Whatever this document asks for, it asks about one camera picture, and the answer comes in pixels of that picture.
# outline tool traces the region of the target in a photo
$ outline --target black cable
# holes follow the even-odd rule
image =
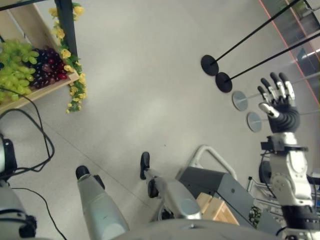
[[[276,232],[276,236],[278,236],[283,230],[285,230],[287,227],[286,226],[284,226],[284,227],[282,227],[282,228],[280,228],[277,232]]]
[[[7,92],[14,93],[14,94],[18,94],[19,97],[22,97],[22,98],[24,98],[24,99],[27,99],[27,100],[34,106],[35,111],[36,111],[36,114],[37,114],[38,119],[39,119],[40,127],[41,127],[42,130],[44,130],[44,127],[43,127],[43,124],[42,124],[42,120],[41,120],[41,116],[40,116],[39,110],[38,110],[38,108],[37,108],[37,105],[36,105],[30,98],[28,98],[28,97],[26,97],[25,95],[22,95],[22,94],[20,94],[20,93],[18,93],[18,92],[16,92],[16,91],[7,89],[7,88],[2,87],[2,86],[0,86],[0,89],[1,89],[1,90],[4,90],[4,91],[7,91]],[[49,154],[49,147],[48,147],[48,144],[47,144],[47,140],[46,140],[45,136],[43,136],[43,138],[44,138],[44,144],[45,144],[46,152],[47,152],[48,157],[49,157],[50,154]]]
[[[41,127],[36,123],[36,121],[28,114],[26,113],[25,111],[21,110],[21,109],[18,109],[18,108],[12,108],[12,109],[8,109],[6,111],[4,111],[2,114],[0,114],[0,120],[8,113],[10,112],[20,112],[22,114],[24,114],[35,126],[36,128],[43,134],[43,136],[45,137],[45,139],[48,141],[50,147],[51,147],[51,154],[49,155],[49,157],[42,161],[41,163],[33,166],[33,167],[18,167],[16,169],[16,171],[14,173],[11,173],[11,174],[6,174],[6,175],[1,175],[0,176],[0,179],[4,179],[4,178],[8,178],[8,177],[12,177],[12,176],[16,176],[16,175],[20,175],[20,174],[23,174],[23,173],[26,173],[28,171],[33,171],[33,172],[39,172],[42,170],[42,168],[51,160],[51,158],[54,156],[55,154],[55,147],[51,141],[51,139],[48,137],[48,135],[44,132],[43,129],[41,129]]]
[[[33,228],[33,230],[36,230],[36,226],[32,224],[30,221],[25,219],[18,219],[18,218],[10,218],[10,217],[2,217],[0,218],[0,222],[14,222],[14,223],[20,223],[20,224],[26,224]]]
[[[38,196],[44,201],[44,203],[45,203],[46,210],[47,210],[47,212],[48,212],[48,214],[49,214],[49,217],[50,217],[50,219],[51,219],[51,221],[52,221],[52,223],[53,223],[53,225],[54,225],[54,228],[57,230],[57,232],[61,235],[61,237],[62,237],[64,240],[67,240],[67,238],[65,237],[65,235],[64,235],[64,234],[59,230],[59,228],[57,227],[56,222],[55,222],[54,218],[52,217],[52,215],[51,215],[51,213],[50,213],[47,200],[46,200],[40,193],[38,193],[38,192],[36,192],[36,191],[33,191],[33,190],[29,189],[29,188],[26,188],[26,187],[12,187],[12,189],[27,190],[27,191],[29,191],[29,192],[31,192],[31,193],[34,193],[34,194],[38,195]]]
[[[314,209],[315,209],[315,212],[317,212],[317,187],[316,187],[314,178],[311,177],[310,179],[312,181],[313,191],[314,191]]]
[[[265,155],[266,154],[268,154],[269,152],[267,152],[267,150],[263,153],[263,154],[261,154],[261,163],[260,163],[260,165],[261,165],[261,170],[262,170],[262,172],[263,172],[263,165],[262,165],[262,162],[264,161],[264,157],[265,157]],[[267,182],[266,182],[266,180],[265,180],[265,177],[264,177],[264,175],[263,174],[261,174],[261,178],[262,178],[262,180],[263,180],[263,182],[264,182],[264,184],[265,184],[265,186],[268,188],[268,190],[270,191],[270,193],[272,194],[272,196],[276,199],[276,196],[274,195],[274,192],[271,190],[271,188],[268,186],[268,184],[267,184]]]

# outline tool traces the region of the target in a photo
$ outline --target robot finger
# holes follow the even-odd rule
[[[270,106],[265,102],[260,103],[259,108],[272,119],[277,119],[280,116],[280,113],[273,106]]]
[[[261,83],[268,90],[269,94],[271,94],[271,102],[272,103],[276,102],[278,97],[277,97],[275,89],[270,85],[270,83],[265,78],[261,78]]]
[[[292,87],[291,82],[287,78],[287,76],[284,73],[280,72],[279,77],[283,81],[284,87],[285,87],[286,92],[287,92],[288,96],[290,97],[290,99],[295,100],[296,99],[295,91],[294,91],[294,88]]]
[[[262,86],[258,86],[258,91],[262,95],[263,100],[266,103],[270,103],[270,101],[268,99],[268,94],[265,92],[265,90],[264,90],[264,88]]]
[[[276,86],[276,89],[278,89],[278,91],[280,92],[280,97],[279,99],[286,99],[286,90],[284,87],[283,82],[279,79],[279,77],[277,76],[277,74],[275,74],[274,72],[270,73],[270,77],[272,78],[272,80],[274,81],[274,84]]]

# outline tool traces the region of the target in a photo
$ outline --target fruit display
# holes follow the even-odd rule
[[[21,95],[67,79],[65,64],[53,48],[38,49],[30,43],[6,40],[1,43],[0,86]],[[19,95],[0,90],[0,103],[17,101]]]

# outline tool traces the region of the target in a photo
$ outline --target black round base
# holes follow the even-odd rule
[[[230,77],[224,72],[219,72],[215,76],[215,84],[221,92],[229,93],[232,90],[232,81],[230,80]]]
[[[210,56],[210,55],[204,55],[201,58],[201,67],[203,71],[210,75],[210,76],[215,76],[219,72],[219,65],[216,62],[216,60]]]

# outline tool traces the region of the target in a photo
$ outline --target artificial flower garland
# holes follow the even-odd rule
[[[84,8],[79,3],[72,3],[73,7],[73,20],[76,21],[78,17],[84,12]],[[58,17],[58,11],[56,8],[50,8],[49,13],[52,18]],[[73,73],[76,71],[79,75],[79,79],[69,84],[69,94],[72,97],[70,103],[67,104],[67,113],[76,112],[81,109],[81,101],[86,98],[87,88],[86,88],[86,75],[82,72],[81,64],[79,63],[79,58],[73,55],[69,50],[68,46],[64,40],[65,32],[61,28],[59,20],[54,20],[53,33],[60,40],[59,52],[61,57],[65,62],[64,70]]]

